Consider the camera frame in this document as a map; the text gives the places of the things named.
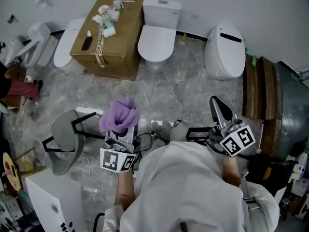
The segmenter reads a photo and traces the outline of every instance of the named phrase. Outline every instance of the white shirt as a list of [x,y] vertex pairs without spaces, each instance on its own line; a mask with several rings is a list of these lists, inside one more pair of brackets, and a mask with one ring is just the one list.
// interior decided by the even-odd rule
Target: white shirt
[[[266,201],[260,209],[265,230],[259,231],[274,231],[279,207],[261,185],[247,184],[255,198]],[[148,154],[140,163],[135,195],[121,217],[120,232],[178,232],[181,222],[189,232],[255,231],[245,223],[252,214],[242,200],[242,190],[222,180],[211,153],[196,143],[171,142]],[[106,215],[105,224],[112,223],[111,217]],[[117,225],[104,225],[103,231],[115,229]]]

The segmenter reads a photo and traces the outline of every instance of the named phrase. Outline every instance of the purple cloth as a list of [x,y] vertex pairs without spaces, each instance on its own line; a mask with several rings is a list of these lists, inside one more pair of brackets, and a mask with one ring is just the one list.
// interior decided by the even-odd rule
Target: purple cloth
[[110,111],[99,121],[100,132],[114,131],[123,133],[127,128],[136,126],[140,114],[131,98],[118,98],[111,102]]

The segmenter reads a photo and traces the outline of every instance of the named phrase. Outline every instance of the marble floor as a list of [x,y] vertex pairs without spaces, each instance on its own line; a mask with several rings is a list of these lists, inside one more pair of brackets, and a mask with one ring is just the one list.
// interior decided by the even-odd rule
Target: marble floor
[[[241,115],[242,77],[230,81],[212,79],[204,66],[205,43],[189,39],[185,45],[180,45],[178,39],[179,36],[163,69],[149,70],[141,61],[134,82],[91,74],[67,74],[56,68],[52,61],[44,69],[28,69],[27,74],[42,79],[44,86],[38,98],[27,101],[18,112],[5,117],[4,135],[10,142],[13,157],[35,147],[35,164],[49,166],[41,142],[51,136],[53,121],[78,106],[107,112],[110,102],[118,97],[135,100],[140,113],[140,133],[156,130],[165,138],[169,137],[176,119],[182,119],[189,126],[214,125],[209,107],[212,95],[231,102]],[[254,152],[259,145],[262,121],[244,120],[255,134],[256,144],[248,150]],[[87,121],[85,130],[98,132],[98,117]],[[99,167],[100,145],[100,140],[87,139],[82,156],[89,159],[93,178],[103,184],[112,174]],[[97,213],[104,212],[113,203],[117,176],[103,186],[97,184],[89,177],[86,158],[79,158],[66,176],[82,185],[84,216],[89,231],[92,231]]]

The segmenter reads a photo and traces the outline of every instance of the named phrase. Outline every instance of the black logo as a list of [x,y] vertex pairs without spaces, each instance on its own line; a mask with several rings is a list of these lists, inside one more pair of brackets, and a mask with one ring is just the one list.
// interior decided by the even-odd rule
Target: black logo
[[135,156],[127,156],[124,165],[121,168],[121,171],[127,171],[130,169]]
[[224,148],[227,150],[230,155],[233,155],[241,150],[238,144],[230,137],[224,143],[222,143]]
[[103,167],[117,171],[118,154],[111,151],[104,152]]
[[237,131],[237,134],[245,147],[254,142],[247,128]]

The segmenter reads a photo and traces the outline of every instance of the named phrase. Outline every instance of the cardboard box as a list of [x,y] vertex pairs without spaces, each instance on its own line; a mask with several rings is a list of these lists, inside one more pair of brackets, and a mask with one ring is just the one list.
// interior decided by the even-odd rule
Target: cardboard box
[[[144,25],[143,1],[123,3],[124,10],[118,21],[114,22],[116,35],[103,37],[103,47],[97,51],[99,24],[93,21],[92,17],[98,15],[100,6],[113,3],[113,0],[97,0],[74,42],[70,55],[94,75],[135,80],[140,63],[137,44]],[[89,49],[82,51],[88,31],[91,31],[93,40]],[[100,54],[104,67],[98,63]]]
[[[8,68],[4,76],[11,80],[24,81],[26,77],[26,69],[24,67],[12,66]],[[13,110],[19,108],[21,98],[21,96],[6,96],[2,101],[8,106],[9,110]]]

